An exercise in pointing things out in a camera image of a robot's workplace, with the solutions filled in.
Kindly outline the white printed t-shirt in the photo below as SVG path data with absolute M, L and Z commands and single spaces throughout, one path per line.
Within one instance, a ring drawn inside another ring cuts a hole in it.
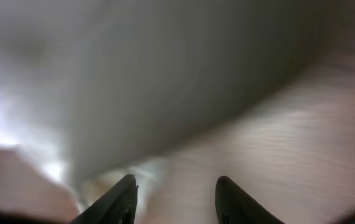
M 0 1 L 0 144 L 72 189 L 256 105 L 341 1 Z

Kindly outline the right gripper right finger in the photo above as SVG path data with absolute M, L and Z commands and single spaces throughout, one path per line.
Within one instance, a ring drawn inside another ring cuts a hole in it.
M 283 224 L 227 176 L 217 179 L 215 209 L 219 224 Z

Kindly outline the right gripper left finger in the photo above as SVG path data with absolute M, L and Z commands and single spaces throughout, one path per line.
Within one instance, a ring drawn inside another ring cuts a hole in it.
M 127 174 L 69 224 L 134 224 L 137 203 L 135 176 Z

